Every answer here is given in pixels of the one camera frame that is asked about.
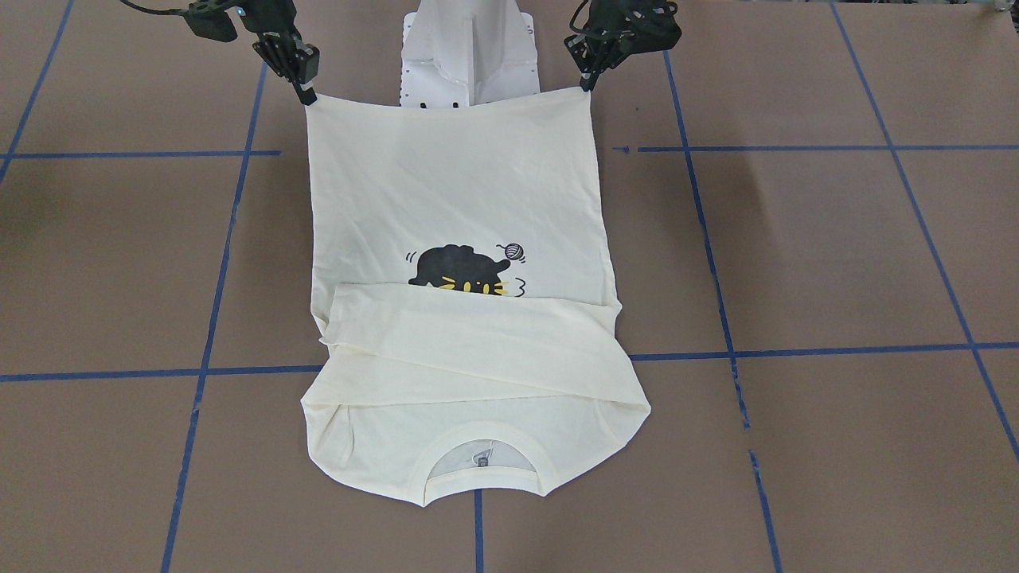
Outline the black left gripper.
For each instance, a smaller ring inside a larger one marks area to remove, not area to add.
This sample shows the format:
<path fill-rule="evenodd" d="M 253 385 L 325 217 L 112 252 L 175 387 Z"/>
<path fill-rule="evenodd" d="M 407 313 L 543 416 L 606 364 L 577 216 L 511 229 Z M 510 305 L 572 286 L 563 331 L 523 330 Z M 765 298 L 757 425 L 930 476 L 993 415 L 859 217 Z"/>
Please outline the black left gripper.
<path fill-rule="evenodd" d="M 630 55 L 671 50 L 681 37 L 674 1 L 583 1 L 571 17 L 564 46 L 586 93 L 602 72 Z"/>

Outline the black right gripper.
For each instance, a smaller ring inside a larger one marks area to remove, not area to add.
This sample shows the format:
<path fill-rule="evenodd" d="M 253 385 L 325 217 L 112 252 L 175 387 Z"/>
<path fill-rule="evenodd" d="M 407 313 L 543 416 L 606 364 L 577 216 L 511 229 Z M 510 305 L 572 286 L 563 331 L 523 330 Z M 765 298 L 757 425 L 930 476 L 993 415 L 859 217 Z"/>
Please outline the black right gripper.
<path fill-rule="evenodd" d="M 182 17 L 194 35 L 217 42 L 239 37 L 229 12 L 240 15 L 243 27 L 257 36 L 252 48 L 266 65 L 288 83 L 296 84 L 302 105 L 317 101 L 313 80 L 319 68 L 319 50 L 306 43 L 296 29 L 292 1 L 194 1 Z"/>

